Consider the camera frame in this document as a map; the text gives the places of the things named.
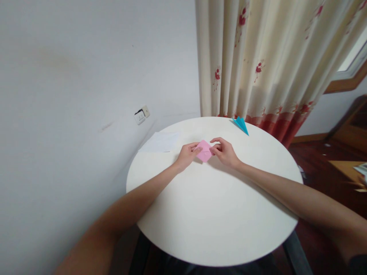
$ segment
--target table top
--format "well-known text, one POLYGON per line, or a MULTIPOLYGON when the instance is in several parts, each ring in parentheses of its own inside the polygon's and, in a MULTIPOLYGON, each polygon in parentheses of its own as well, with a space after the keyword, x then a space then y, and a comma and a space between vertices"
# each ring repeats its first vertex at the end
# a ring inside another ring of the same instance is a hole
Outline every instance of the table top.
POLYGON ((336 167, 340 172, 350 178, 357 186, 361 189, 366 190, 366 185, 363 184, 363 177, 356 169, 355 166, 359 166, 366 162, 355 162, 355 161, 339 161, 330 160, 329 161, 334 167, 336 167))
MULTIPOLYGON (((138 152, 127 177, 127 192, 159 174, 182 145, 222 137, 239 159, 264 171, 302 183, 288 150, 272 135, 246 123, 247 136, 228 118, 202 117, 173 124, 180 132, 172 152, 138 152)), ((259 259, 281 245, 297 217, 217 157, 195 161, 163 190, 139 220, 146 237, 168 254, 199 265, 230 266, 259 259)))

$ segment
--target wall socket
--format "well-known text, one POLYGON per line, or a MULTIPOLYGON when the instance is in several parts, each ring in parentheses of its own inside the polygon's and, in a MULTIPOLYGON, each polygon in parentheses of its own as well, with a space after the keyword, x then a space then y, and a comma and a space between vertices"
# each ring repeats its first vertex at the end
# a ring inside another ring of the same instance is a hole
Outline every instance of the wall socket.
POLYGON ((137 113, 135 113, 134 118, 138 125, 142 124, 145 121, 145 115, 143 110, 140 109, 137 113))
POLYGON ((146 105, 141 109, 143 110, 145 117, 150 116, 150 112, 149 112, 148 107, 146 105))

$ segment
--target pink paper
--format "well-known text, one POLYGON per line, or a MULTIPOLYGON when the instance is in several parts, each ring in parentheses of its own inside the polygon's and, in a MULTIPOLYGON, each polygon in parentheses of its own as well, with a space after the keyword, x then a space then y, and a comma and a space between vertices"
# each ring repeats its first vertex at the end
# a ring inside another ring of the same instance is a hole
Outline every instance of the pink paper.
POLYGON ((212 154, 209 151, 209 148, 211 148, 210 144, 207 143, 205 140, 200 141, 200 143, 196 146, 196 148, 203 148, 203 150, 197 155, 197 157, 202 160, 203 162, 207 162, 211 157, 212 154))

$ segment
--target red floral pattern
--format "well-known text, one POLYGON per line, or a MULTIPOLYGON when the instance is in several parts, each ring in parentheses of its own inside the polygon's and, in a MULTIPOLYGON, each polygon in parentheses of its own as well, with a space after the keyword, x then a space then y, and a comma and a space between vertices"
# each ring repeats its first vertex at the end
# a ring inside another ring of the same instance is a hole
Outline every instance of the red floral pattern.
POLYGON ((256 80, 259 78, 260 73, 263 71, 264 67, 265 67, 264 60, 261 59, 261 61, 259 62, 259 64, 256 66, 256 69, 255 69, 256 77, 255 77, 254 83, 256 83, 256 80))
POLYGON ((359 13, 362 9, 364 9, 367 5, 367 0, 362 1, 359 6, 358 9, 353 13, 352 18, 349 20, 348 24, 347 24, 347 30, 345 32, 345 35, 349 34, 351 32, 351 29, 353 28, 354 24, 353 21, 356 19, 356 15, 357 13, 359 13))
POLYGON ((311 31, 311 27, 312 25, 316 22, 316 18, 318 18, 322 12, 322 9, 324 8, 324 3, 325 3, 325 0, 322 1, 322 3, 317 7, 315 8, 315 10, 313 11, 313 14, 312 14, 312 18, 310 19, 306 29, 305 29, 305 33, 306 33, 306 38, 305 40, 307 40, 310 36, 310 31, 311 31))
POLYGON ((279 105, 278 107, 275 108, 275 114, 279 115, 282 112, 283 106, 279 105))
MULTIPOLYGON (((260 116, 250 116, 251 112, 248 110, 245 122, 268 132, 288 148, 293 137, 312 111, 314 105, 315 101, 309 101, 308 103, 302 104, 300 110, 297 111, 299 106, 297 102, 283 103, 274 110, 274 113, 268 114, 265 113, 266 107, 264 106, 261 109, 260 116), (290 109, 282 113, 284 106, 290 106, 290 109)), ((238 111, 235 111, 233 118, 237 119, 238 114, 238 111)))
POLYGON ((218 89, 219 80, 221 80, 221 67, 220 66, 218 66, 214 72, 214 82, 212 85, 214 86, 214 91, 218 89))
POLYGON ((235 42, 234 47, 237 47, 237 44, 240 42, 240 37, 242 36, 242 29, 244 28, 246 24, 246 19, 248 17, 248 11, 247 11, 247 1, 243 4, 243 6, 239 9, 239 15, 238 15, 238 21, 236 26, 236 36, 235 36, 235 42))

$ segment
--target wall stain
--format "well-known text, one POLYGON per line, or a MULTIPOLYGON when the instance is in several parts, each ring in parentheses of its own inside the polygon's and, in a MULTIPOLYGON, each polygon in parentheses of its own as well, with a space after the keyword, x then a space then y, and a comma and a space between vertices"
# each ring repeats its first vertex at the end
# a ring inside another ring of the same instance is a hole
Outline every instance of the wall stain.
POLYGON ((113 123, 114 123, 114 121, 110 122, 109 124, 107 124, 104 127, 102 127, 98 132, 99 133, 102 133, 104 130, 106 130, 108 127, 110 127, 113 123))

